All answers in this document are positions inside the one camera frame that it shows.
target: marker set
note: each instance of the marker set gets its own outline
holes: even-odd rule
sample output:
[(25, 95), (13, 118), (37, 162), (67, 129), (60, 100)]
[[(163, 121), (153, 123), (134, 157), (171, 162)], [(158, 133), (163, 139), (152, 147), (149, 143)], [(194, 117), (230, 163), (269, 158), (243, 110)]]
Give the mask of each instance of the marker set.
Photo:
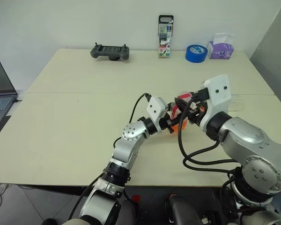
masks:
[(170, 44), (173, 35), (174, 17), (172, 15), (160, 15), (158, 20), (159, 56), (170, 56)]

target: orange object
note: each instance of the orange object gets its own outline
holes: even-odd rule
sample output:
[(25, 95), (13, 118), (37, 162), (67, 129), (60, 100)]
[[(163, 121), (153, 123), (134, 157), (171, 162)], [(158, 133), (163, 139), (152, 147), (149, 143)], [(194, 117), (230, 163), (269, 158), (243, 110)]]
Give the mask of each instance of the orange object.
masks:
[[(183, 130), (186, 128), (186, 125), (187, 125), (187, 119), (184, 119), (184, 121), (182, 122), (182, 129)], [(172, 126), (172, 128), (174, 130), (173, 134), (175, 134), (175, 135), (178, 133), (178, 126), (179, 126), (179, 124), (176, 124), (176, 125)]]

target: gray floor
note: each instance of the gray floor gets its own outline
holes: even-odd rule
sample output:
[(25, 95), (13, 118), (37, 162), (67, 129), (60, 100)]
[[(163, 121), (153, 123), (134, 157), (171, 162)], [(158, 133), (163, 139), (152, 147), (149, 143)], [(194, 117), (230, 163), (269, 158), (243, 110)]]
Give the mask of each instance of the gray floor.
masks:
[[(78, 197), (11, 185), (2, 196), (0, 225), (41, 225), (44, 219), (66, 222)], [(74, 217), (78, 216), (80, 205)]]
[[(140, 195), (140, 225), (167, 224), (164, 212), (165, 200), (170, 194), (185, 197), (199, 216), (207, 210), (219, 211), (218, 188), (211, 187), (126, 187), (129, 196)], [(78, 196), (54, 193), (38, 189), (26, 190), (11, 185), (2, 196), (0, 225), (41, 225), (46, 218), (55, 218), (58, 224), (66, 222)], [(78, 217), (86, 197), (78, 206)], [(276, 195), (273, 206), (281, 213), (281, 193)], [(223, 224), (229, 221), (221, 214)]]

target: white wall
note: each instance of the white wall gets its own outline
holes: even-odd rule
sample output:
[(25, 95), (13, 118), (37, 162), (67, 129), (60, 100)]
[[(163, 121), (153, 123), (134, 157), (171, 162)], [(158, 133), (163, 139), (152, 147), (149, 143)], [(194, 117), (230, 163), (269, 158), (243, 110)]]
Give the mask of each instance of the white wall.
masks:
[(160, 14), (174, 15), (174, 50), (230, 32), (250, 57), (280, 8), (281, 0), (0, 0), (0, 60), (26, 89), (58, 48), (157, 49)]

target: black cable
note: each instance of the black cable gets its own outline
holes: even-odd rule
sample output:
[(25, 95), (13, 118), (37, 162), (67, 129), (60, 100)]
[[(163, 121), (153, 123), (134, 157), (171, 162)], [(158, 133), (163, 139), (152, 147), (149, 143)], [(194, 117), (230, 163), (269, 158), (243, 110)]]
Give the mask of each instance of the black cable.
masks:
[(22, 189), (24, 189), (24, 190), (32, 190), (33, 188), (31, 188), (31, 187), (25, 187), (25, 186), (23, 186), (23, 185), (17, 185), (19, 188), (22, 188)]
[[(231, 170), (231, 174), (234, 174), (234, 172), (235, 172), (235, 169)], [(231, 178), (230, 173), (228, 173), (227, 176), (229, 179)]]
[(137, 222), (138, 222), (138, 220), (139, 220), (139, 218), (140, 218), (139, 205), (138, 205), (138, 203), (136, 203), (135, 201), (133, 201), (131, 198), (129, 198), (129, 196), (127, 195), (127, 193), (126, 193), (125, 190), (123, 191), (123, 194), (124, 194), (125, 198), (126, 198), (126, 199), (133, 205), (133, 207), (134, 207), (135, 215), (136, 215), (134, 224), (137, 224)]
[(81, 199), (85, 196), (85, 194), (86, 194), (87, 192), (89, 192), (89, 191), (91, 190), (91, 188), (93, 187), (94, 183), (96, 183), (96, 181), (97, 181), (101, 176), (102, 176), (102, 174), (100, 174), (96, 179), (94, 179), (94, 180), (90, 183), (90, 185), (89, 185), (86, 189), (84, 189), (83, 193), (80, 195), (80, 197), (78, 198), (78, 200), (77, 200), (75, 206), (73, 207), (73, 209), (72, 209), (72, 211), (71, 211), (71, 214), (70, 214), (68, 220), (72, 219), (72, 216), (73, 216), (73, 214), (74, 214), (74, 212), (75, 212), (77, 206), (79, 205)]
[(221, 204), (229, 211), (231, 212), (241, 212), (241, 213), (244, 213), (244, 212), (249, 212), (249, 211), (259, 211), (259, 210), (264, 210), (264, 208), (247, 208), (247, 209), (233, 209), (231, 207), (229, 207), (225, 201), (224, 201), (224, 190), (226, 188), (226, 186), (230, 183), (232, 183), (234, 181), (234, 178), (232, 177), (230, 180), (226, 181), (222, 186), (221, 186), (221, 189), (220, 189), (220, 201), (221, 201)]
[(198, 154), (201, 154), (201, 153), (210, 151), (212, 149), (215, 149), (217, 146), (219, 146), (219, 143), (220, 143), (220, 141), (216, 140), (216, 142), (213, 146), (195, 151), (195, 152), (187, 155), (187, 160), (192, 162), (192, 163), (198, 164), (198, 165), (214, 165), (214, 164), (221, 164), (221, 163), (235, 163), (235, 162), (237, 162), (234, 159), (222, 159), (222, 160), (216, 160), (216, 161), (210, 161), (210, 162), (201, 162), (201, 161), (197, 161), (197, 160), (192, 159), (192, 157), (194, 157)]
[(191, 104), (193, 102), (194, 102), (194, 99), (191, 98), (191, 100), (186, 104), (186, 106), (185, 106), (185, 108), (184, 108), (184, 110), (183, 110), (183, 112), (180, 116), (180, 119), (179, 119), (178, 144), (179, 144), (180, 151), (181, 151), (182, 155), (184, 156), (183, 165), (188, 169), (196, 170), (196, 171), (231, 173), (231, 171), (229, 171), (229, 170), (213, 169), (213, 168), (198, 168), (198, 167), (190, 166), (186, 163), (186, 161), (190, 161), (190, 162), (193, 162), (193, 163), (196, 163), (196, 164), (199, 164), (199, 165), (213, 165), (213, 164), (218, 164), (218, 163), (234, 162), (233, 159), (224, 159), (224, 160), (217, 160), (217, 161), (212, 161), (212, 162), (200, 162), (200, 161), (197, 161), (197, 160), (194, 160), (194, 159), (191, 158), (191, 156), (195, 156), (195, 155), (198, 155), (200, 153), (207, 152), (207, 151), (210, 151), (212, 149), (215, 149), (219, 145), (218, 140), (211, 147), (208, 147), (208, 148), (196, 151), (194, 153), (191, 153), (190, 156), (186, 154), (186, 152), (184, 150), (184, 147), (183, 147), (183, 144), (182, 144), (182, 124), (183, 124), (183, 120), (186, 118), (187, 111), (188, 111), (189, 107), (191, 106)]
[(243, 217), (244, 217), (244, 213), (242, 213), (239, 217), (239, 225), (243, 225)]
[(121, 137), (118, 137), (115, 141), (114, 141), (114, 143), (113, 143), (113, 148), (115, 149), (116, 148), (116, 142), (118, 141), (118, 140), (120, 140), (121, 139)]
[(144, 96), (146, 96), (146, 95), (149, 95), (149, 94), (148, 94), (148, 93), (143, 93), (143, 94), (136, 100), (136, 102), (135, 102), (135, 104), (134, 104), (134, 107), (133, 107), (133, 110), (132, 110), (132, 113), (131, 113), (131, 116), (130, 116), (129, 123), (131, 123), (131, 121), (132, 121), (132, 118), (133, 118), (133, 115), (134, 115), (134, 111), (135, 111), (135, 108), (136, 108), (138, 102), (142, 99), (142, 97), (144, 97)]
[(13, 100), (13, 103), (17, 103), (17, 102), (22, 102), (22, 100), (19, 100), (19, 99), (14, 99)]
[[(136, 108), (137, 104), (139, 103), (139, 101), (140, 101), (144, 96), (146, 96), (146, 98), (147, 98), (148, 101), (149, 101), (150, 98), (151, 98), (151, 95), (150, 95), (150, 94), (148, 94), (148, 93), (143, 93), (143, 94), (136, 100), (136, 102), (135, 102), (135, 104), (134, 104), (134, 107), (133, 107), (133, 110), (132, 110), (132, 113), (131, 113), (131, 116), (130, 116), (130, 120), (129, 120), (128, 123), (131, 123), (131, 122), (132, 122), (132, 118), (133, 118), (133, 115), (134, 115), (135, 108)], [(116, 148), (116, 142), (117, 142), (118, 140), (120, 140), (120, 139), (121, 139), (121, 137), (117, 138), (117, 139), (114, 141), (114, 143), (113, 143), (113, 148)]]

